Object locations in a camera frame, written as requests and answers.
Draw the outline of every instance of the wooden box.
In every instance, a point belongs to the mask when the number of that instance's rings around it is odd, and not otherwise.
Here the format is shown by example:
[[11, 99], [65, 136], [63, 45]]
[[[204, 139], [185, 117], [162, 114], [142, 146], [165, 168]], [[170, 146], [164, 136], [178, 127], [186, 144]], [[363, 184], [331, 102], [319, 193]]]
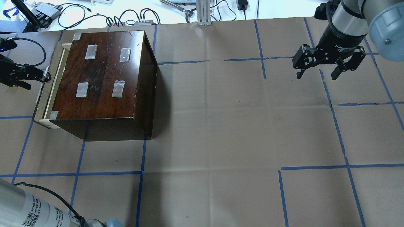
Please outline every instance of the wooden box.
[[158, 69], [146, 33], [81, 34], [66, 51], [42, 122], [86, 141], [151, 138]]

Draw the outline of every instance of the electronic device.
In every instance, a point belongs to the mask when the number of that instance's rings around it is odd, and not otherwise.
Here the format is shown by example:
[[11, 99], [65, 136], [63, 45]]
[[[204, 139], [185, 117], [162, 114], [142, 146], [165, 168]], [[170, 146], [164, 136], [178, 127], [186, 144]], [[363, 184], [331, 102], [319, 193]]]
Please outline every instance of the electronic device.
[[317, 46], [303, 44], [293, 57], [298, 79], [319, 64], [337, 64], [333, 80], [356, 70], [366, 56], [359, 45], [368, 33], [383, 58], [404, 61], [404, 0], [332, 0], [317, 7], [314, 17], [328, 26]]

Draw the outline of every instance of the blue tape line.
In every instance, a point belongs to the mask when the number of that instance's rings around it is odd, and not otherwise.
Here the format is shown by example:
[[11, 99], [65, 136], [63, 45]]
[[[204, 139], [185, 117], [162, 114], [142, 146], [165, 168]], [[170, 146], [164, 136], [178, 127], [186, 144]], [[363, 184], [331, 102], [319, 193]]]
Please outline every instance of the blue tape line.
[[75, 175], [75, 173], [29, 173], [17, 174], [17, 177], [71, 177]]
[[332, 118], [334, 119], [334, 124], [335, 124], [335, 128], [337, 130], [338, 139], [339, 139], [339, 143], [341, 145], [342, 153], [344, 154], [344, 157], [345, 157], [344, 142], [342, 141], [342, 136], [341, 136], [341, 132], [339, 130], [337, 117], [335, 116], [334, 108], [332, 107], [331, 97], [330, 97], [330, 93], [328, 92], [327, 83], [325, 82], [324, 74], [323, 74], [323, 72], [321, 70], [320, 70], [320, 75], [321, 75], [321, 79], [323, 80], [324, 89], [326, 90], [326, 93], [327, 93], [328, 103], [329, 103], [329, 106], [330, 106], [330, 109], [331, 109], [331, 112], [332, 112]]
[[344, 169], [346, 166], [288, 166], [281, 170], [319, 170], [319, 169]]
[[141, 171], [122, 171], [122, 172], [81, 172], [79, 176], [106, 176], [106, 175], [135, 175], [141, 174]]
[[83, 153], [84, 153], [84, 148], [86, 146], [86, 141], [83, 140], [83, 143], [81, 145], [81, 151], [80, 151], [80, 157], [78, 159], [78, 164], [77, 164], [77, 170], [76, 170], [76, 177], [74, 179], [74, 185], [73, 185], [73, 190], [72, 190], [72, 197], [70, 199], [70, 205], [73, 206], [73, 202], [74, 202], [74, 196], [76, 195], [76, 188], [77, 188], [77, 181], [78, 181], [78, 176], [80, 173], [80, 167], [81, 167], [81, 161], [83, 159]]
[[204, 60], [204, 61], [174, 61], [174, 62], [160, 62], [157, 63], [158, 65], [174, 65], [174, 64], [189, 64], [189, 63], [199, 63], [199, 62], [205, 62], [209, 60]]
[[0, 117], [0, 119], [28, 119], [32, 116], [10, 116], [10, 117]]
[[156, 54], [157, 25], [154, 26], [153, 53]]
[[265, 73], [265, 65], [264, 65], [264, 60], [261, 60], [261, 66], [262, 66], [262, 74], [264, 75], [264, 79], [267, 78], [267, 74]]
[[257, 33], [257, 40], [258, 40], [258, 47], [259, 47], [259, 56], [261, 56], [262, 74], [263, 74], [264, 79], [266, 79], [266, 78], [267, 78], [267, 75], [266, 75], [266, 73], [265, 73], [264, 60], [262, 59], [262, 58], [263, 58], [263, 55], [262, 55], [261, 39], [259, 38], [257, 20], [254, 20], [254, 26], [255, 26], [255, 32]]
[[269, 58], [256, 57], [256, 58], [225, 59], [225, 61], [256, 61], [256, 60], [262, 60], [262, 59], [268, 60]]
[[62, 35], [63, 35], [63, 30], [60, 32], [59, 39], [58, 39], [59, 42], [62, 40]]
[[[404, 102], [394, 102], [394, 104], [404, 104]], [[358, 106], [358, 105], [391, 105], [391, 102], [388, 103], [341, 103], [338, 106]]]
[[272, 60], [272, 59], [280, 59], [280, 58], [293, 58], [293, 57], [270, 57], [270, 58], [268, 58], [269, 60]]
[[14, 177], [14, 174], [0, 174], [0, 178]]
[[278, 170], [278, 175], [279, 175], [280, 196], [282, 198], [283, 216], [285, 218], [285, 226], [289, 227], [288, 213], [286, 211], [285, 192], [283, 190], [282, 174], [280, 173], [279, 170]]
[[351, 182], [353, 196], [354, 196], [355, 202], [356, 202], [356, 207], [358, 208], [360, 222], [362, 223], [362, 227], [366, 227], [365, 219], [363, 218], [362, 209], [361, 209], [360, 203], [359, 203], [358, 194], [356, 193], [356, 187], [355, 187], [355, 183], [354, 183], [354, 178], [352, 177], [351, 168], [349, 166], [348, 158], [347, 157], [344, 157], [344, 158], [345, 158], [345, 163], [347, 165], [349, 181]]
[[310, 32], [310, 29], [309, 29], [309, 24], [307, 24], [307, 19], [306, 19], [306, 17], [303, 17], [303, 20], [304, 20], [304, 23], [306, 24], [306, 29], [307, 29], [307, 32], [308, 32], [308, 34], [309, 34], [311, 46], [314, 47], [313, 37], [312, 37], [311, 32]]
[[31, 133], [31, 129], [32, 129], [32, 125], [33, 125], [33, 124], [34, 124], [33, 121], [31, 121], [31, 123], [29, 124], [27, 136], [25, 137], [25, 141], [24, 141], [23, 148], [22, 148], [22, 150], [21, 150], [20, 158], [18, 159], [18, 163], [17, 163], [17, 166], [15, 167], [15, 171], [14, 171], [14, 176], [13, 176], [13, 179], [12, 179], [12, 181], [11, 181], [12, 184], [14, 184], [15, 177], [17, 176], [18, 169], [20, 168], [21, 160], [23, 159], [23, 155], [24, 155], [24, 152], [25, 152], [25, 148], [27, 147], [28, 138], [29, 138], [29, 135], [30, 135], [30, 133]]
[[145, 169], [146, 145], [147, 145], [147, 135], [145, 134], [145, 138], [143, 139], [143, 154], [142, 154], [142, 166], [139, 180], [139, 191], [137, 194], [136, 225], [135, 225], [136, 227], [139, 227], [139, 219], [140, 219], [140, 203], [142, 199], [143, 171]]
[[383, 168], [383, 167], [404, 167], [403, 163], [393, 163], [393, 164], [363, 164], [363, 165], [352, 165], [350, 168]]
[[259, 38], [257, 20], [254, 20], [254, 25], [255, 25], [255, 32], [256, 32], [256, 34], [257, 34], [257, 40], [258, 40], [259, 56], [261, 56], [261, 58], [263, 58], [263, 55], [262, 55], [262, 47], [261, 47], [261, 39]]
[[[366, 43], [366, 45], [368, 46], [370, 53], [373, 53], [373, 52], [372, 52], [372, 49], [370, 48], [370, 45], [369, 45], [369, 43], [368, 43], [368, 40], [367, 40], [366, 38], [365, 38], [365, 43]], [[384, 81], [384, 78], [383, 78], [383, 76], [382, 76], [382, 74], [381, 74], [381, 72], [380, 72], [380, 69], [379, 69], [379, 67], [377, 66], [376, 59], [375, 59], [375, 56], [374, 56], [374, 55], [372, 55], [372, 59], [373, 59], [373, 63], [375, 64], [375, 66], [376, 66], [376, 68], [377, 68], [377, 71], [378, 71], [378, 73], [379, 73], [380, 80], [381, 80], [381, 82], [383, 83], [384, 89], [386, 90], [386, 93], [387, 93], [387, 95], [388, 95], [388, 97], [389, 97], [389, 99], [390, 99], [390, 102], [391, 102], [391, 104], [393, 105], [393, 109], [394, 109], [394, 112], [395, 112], [396, 115], [397, 115], [397, 119], [398, 119], [398, 122], [399, 122], [400, 125], [401, 125], [401, 129], [404, 131], [404, 124], [403, 124], [403, 121], [402, 121], [402, 119], [401, 119], [400, 113], [399, 113], [398, 110], [397, 110], [397, 107], [396, 107], [396, 104], [394, 103], [393, 97], [391, 96], [391, 94], [390, 94], [390, 92], [389, 92], [389, 89], [387, 88], [387, 85], [386, 85], [386, 83], [385, 83], [385, 81]]]

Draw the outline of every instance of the black wire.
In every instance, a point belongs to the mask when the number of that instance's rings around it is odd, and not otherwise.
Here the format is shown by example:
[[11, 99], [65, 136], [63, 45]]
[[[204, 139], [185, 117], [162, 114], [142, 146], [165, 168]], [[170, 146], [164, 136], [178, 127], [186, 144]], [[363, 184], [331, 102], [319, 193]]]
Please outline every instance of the black wire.
[[215, 6], [218, 6], [221, 2], [225, 2], [225, 3], [227, 4], [227, 7], [229, 8], [229, 10], [234, 13], [235, 18], [234, 18], [232, 21], [236, 20], [236, 19], [237, 19], [237, 14], [230, 8], [229, 3], [228, 3], [226, 0], [221, 0], [221, 1], [220, 1], [219, 3], [217, 3], [216, 5], [211, 6], [211, 8], [213, 8], [213, 7], [215, 7]]
[[215, 21], [217, 21], [217, 19], [213, 15], [210, 15], [210, 16], [213, 17], [213, 19], [215, 19]]
[[20, 183], [14, 184], [14, 186], [18, 186], [18, 185], [24, 185], [24, 186], [27, 186], [27, 187], [38, 188], [38, 189], [44, 190], [44, 191], [46, 191], [46, 192], [48, 192], [48, 193], [54, 195], [56, 198], [58, 198], [60, 201], [62, 201], [62, 203], [64, 203], [64, 204], [69, 208], [69, 210], [72, 211], [72, 213], [76, 216], [76, 218], [82, 218], [82, 217], [76, 212], [76, 210], [74, 210], [73, 207], [72, 207], [65, 199], [63, 199], [60, 195], [58, 195], [57, 193], [55, 193], [55, 192], [53, 192], [53, 191], [51, 191], [51, 190], [49, 190], [49, 189], [47, 189], [47, 188], [45, 188], [45, 187], [42, 187], [42, 186], [39, 186], [39, 185], [27, 184], [27, 183], [25, 183], [25, 182], [20, 182]]
[[132, 9], [127, 9], [127, 10], [125, 10], [125, 11], [121, 14], [121, 16], [119, 17], [119, 20], [121, 20], [122, 16], [123, 16], [126, 12], [129, 12], [129, 11], [134, 12], [134, 13], [136, 14], [137, 19], [140, 21], [140, 18], [139, 18], [139, 15], [137, 14], [137, 12], [134, 11], [134, 10], [132, 10]]
[[157, 14], [154, 10], [149, 9], [149, 8], [144, 8], [144, 9], [142, 9], [142, 10], [140, 11], [140, 18], [142, 18], [142, 11], [143, 11], [143, 10], [145, 10], [145, 11], [143, 12], [143, 19], [146, 19], [145, 13], [146, 13], [147, 11], [151, 11], [151, 12], [154, 14], [154, 16], [156, 17], [156, 19], [157, 19], [157, 24], [161, 24], [160, 17], [158, 16], [158, 14]]
[[80, 20], [80, 22], [83, 21], [83, 20], [86, 18], [86, 9], [87, 9], [89, 12], [91, 12], [91, 9], [90, 9], [90, 8], [87, 8], [87, 7], [85, 7], [85, 6], [83, 6], [83, 5], [80, 5], [80, 4], [64, 3], [64, 4], [61, 4], [61, 5], [59, 5], [59, 6], [63, 6], [63, 5], [67, 5], [67, 4], [69, 4], [69, 5], [68, 5], [66, 8], [64, 8], [62, 11], [60, 11], [61, 13], [60, 13], [60, 15], [59, 15], [58, 18], [57, 18], [58, 24], [59, 24], [61, 27], [63, 27], [63, 28], [67, 28], [67, 27], [60, 24], [60, 17], [62, 16], [63, 12], [64, 12], [67, 8], [69, 8], [69, 7], [71, 7], [71, 6], [78, 6], [78, 7], [80, 7], [80, 8], [83, 10], [84, 14], [83, 14], [83, 18]]
[[216, 8], [217, 8], [217, 12], [219, 13], [219, 20], [222, 19], [222, 15], [220, 15], [220, 10], [219, 10], [219, 6], [217, 4], [217, 0], [216, 0]]
[[67, 30], [67, 29], [69, 29], [69, 28], [71, 28], [71, 27], [75, 27], [75, 26], [79, 25], [81, 22], [83, 22], [83, 21], [85, 21], [85, 20], [87, 20], [87, 19], [90, 19], [91, 17], [96, 17], [96, 16], [103, 16], [103, 17], [105, 17], [105, 18], [108, 18], [108, 17], [105, 16], [105, 15], [102, 15], [102, 14], [98, 14], [98, 13], [97, 13], [96, 15], [92, 15], [92, 16], [86, 17], [86, 18], [84, 18], [84, 19], [82, 19], [82, 20], [80, 20], [80, 21], [77, 21], [76, 23], [72, 24], [71, 26], [69, 26], [69, 27], [63, 29], [63, 31], [64, 31], [64, 30]]
[[17, 66], [29, 66], [29, 67], [35, 67], [35, 66], [38, 66], [38, 65], [40, 65], [40, 64], [42, 64], [42, 63], [45, 62], [45, 59], [46, 59], [46, 52], [45, 52], [45, 49], [44, 49], [44, 47], [42, 47], [42, 45], [39, 44], [38, 42], [36, 42], [36, 41], [34, 41], [34, 40], [26, 39], [26, 38], [20, 38], [20, 37], [11, 38], [10, 40], [26, 40], [26, 41], [30, 41], [30, 42], [35, 43], [36, 45], [38, 45], [38, 46], [41, 48], [42, 52], [44, 53], [44, 58], [42, 59], [42, 61], [41, 61], [40, 63], [35, 64], [35, 65], [28, 65], [28, 64], [22, 65], [22, 64], [17, 64], [17, 63], [14, 63], [14, 62], [9, 62], [9, 61], [5, 61], [5, 60], [1, 60], [1, 59], [0, 59], [0, 61], [7, 62], [7, 63], [13, 64], [13, 65], [17, 65]]
[[258, 19], [258, 12], [259, 12], [259, 0], [258, 0], [258, 3], [257, 3], [257, 17], [256, 17], [256, 19]]

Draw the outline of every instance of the black cable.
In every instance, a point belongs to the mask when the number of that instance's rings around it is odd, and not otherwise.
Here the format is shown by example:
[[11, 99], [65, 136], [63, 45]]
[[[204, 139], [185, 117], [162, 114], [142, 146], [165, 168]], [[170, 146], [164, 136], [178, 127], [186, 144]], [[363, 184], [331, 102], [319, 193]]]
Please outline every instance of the black cable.
[[156, 17], [156, 19], [157, 19], [157, 24], [161, 24], [160, 17], [158, 16], [158, 14], [157, 14], [154, 10], [149, 9], [149, 8], [144, 8], [144, 9], [142, 9], [142, 10], [140, 11], [140, 18], [142, 18], [142, 11], [143, 11], [143, 10], [145, 10], [145, 11], [143, 12], [143, 19], [146, 19], [145, 13], [146, 13], [147, 11], [151, 11], [151, 12], [154, 14], [154, 16]]
[[76, 212], [76, 210], [73, 209], [73, 207], [65, 199], [63, 199], [60, 195], [58, 195], [57, 193], [55, 193], [55, 192], [53, 192], [53, 191], [51, 191], [51, 190], [49, 190], [49, 189], [47, 189], [45, 187], [42, 187], [42, 186], [39, 186], [39, 185], [27, 184], [25, 182], [20, 182], [20, 183], [14, 184], [14, 186], [18, 186], [18, 185], [24, 185], [24, 186], [27, 186], [27, 187], [38, 188], [38, 189], [44, 190], [44, 191], [54, 195], [56, 198], [58, 198], [60, 201], [62, 201], [62, 203], [64, 203], [69, 208], [69, 210], [72, 211], [72, 213], [76, 216], [76, 218], [81, 220], [82, 217]]
[[83, 20], [86, 18], [86, 9], [87, 9], [89, 12], [91, 12], [91, 9], [90, 9], [90, 8], [87, 8], [87, 7], [85, 7], [85, 6], [81, 5], [81, 4], [64, 3], [64, 4], [61, 4], [61, 5], [59, 5], [59, 6], [63, 6], [63, 5], [67, 5], [67, 4], [69, 4], [69, 5], [68, 5], [67, 7], [65, 7], [62, 11], [60, 11], [61, 13], [60, 13], [60, 15], [59, 15], [58, 18], [57, 18], [58, 24], [59, 24], [61, 27], [63, 27], [63, 28], [67, 28], [67, 27], [60, 24], [60, 17], [61, 17], [61, 15], [63, 14], [63, 12], [64, 12], [67, 8], [72, 7], [72, 6], [78, 6], [78, 7], [80, 7], [80, 8], [83, 10], [84, 14], [83, 14], [83, 18], [80, 20], [80, 23], [81, 23], [81, 21], [83, 21]]
[[121, 16], [119, 16], [119, 20], [121, 20], [122, 16], [123, 16], [126, 12], [129, 12], [129, 11], [134, 12], [134, 13], [136, 14], [137, 20], [140, 21], [140, 18], [139, 18], [139, 15], [137, 14], [137, 12], [134, 11], [134, 10], [132, 10], [132, 9], [127, 9], [127, 10], [125, 10], [125, 11], [121, 14]]
[[258, 19], [258, 12], [259, 12], [259, 0], [258, 0], [258, 3], [257, 3], [257, 17], [256, 17], [256, 19]]
[[46, 59], [46, 52], [45, 52], [45, 49], [44, 49], [44, 47], [42, 47], [42, 45], [39, 44], [38, 42], [36, 42], [36, 41], [34, 41], [34, 40], [27, 39], [27, 38], [19, 38], [19, 37], [11, 38], [10, 40], [26, 40], [26, 41], [30, 41], [30, 42], [35, 43], [36, 45], [38, 45], [38, 46], [41, 48], [42, 52], [44, 53], [44, 58], [42, 59], [42, 61], [41, 61], [40, 63], [35, 64], [35, 65], [28, 65], [28, 64], [22, 65], [22, 64], [17, 64], [17, 63], [14, 63], [14, 62], [9, 62], [9, 61], [5, 61], [5, 60], [1, 60], [1, 59], [0, 59], [0, 61], [7, 62], [7, 63], [13, 64], [13, 65], [17, 65], [17, 66], [23, 66], [23, 67], [24, 67], [24, 66], [35, 67], [35, 66], [38, 66], [38, 65], [40, 65], [40, 64], [42, 64], [42, 63], [45, 62], [45, 59]]
[[69, 28], [75, 27], [75, 26], [79, 25], [81, 22], [83, 22], [83, 21], [85, 21], [85, 20], [87, 20], [87, 19], [90, 19], [91, 17], [96, 17], [96, 16], [103, 16], [103, 17], [105, 17], [105, 18], [108, 18], [108, 17], [105, 16], [105, 15], [102, 15], [102, 14], [98, 14], [98, 13], [97, 13], [96, 15], [92, 15], [92, 16], [86, 17], [86, 18], [84, 18], [84, 19], [82, 19], [82, 20], [80, 20], [80, 21], [77, 21], [76, 23], [72, 24], [71, 26], [69, 26], [69, 27], [63, 29], [63, 31], [64, 31], [64, 30], [67, 30], [67, 29], [69, 29]]
[[226, 0], [221, 0], [216, 5], [211, 6], [211, 8], [218, 6], [221, 2], [225, 2], [227, 4], [227, 7], [229, 8], [229, 10], [234, 13], [235, 18], [232, 21], [236, 20], [237, 19], [237, 14], [230, 8], [229, 3]]
[[219, 6], [217, 4], [217, 0], [216, 0], [216, 8], [217, 8], [217, 12], [219, 13], [219, 21], [222, 19], [222, 15], [220, 15], [220, 10], [219, 10]]

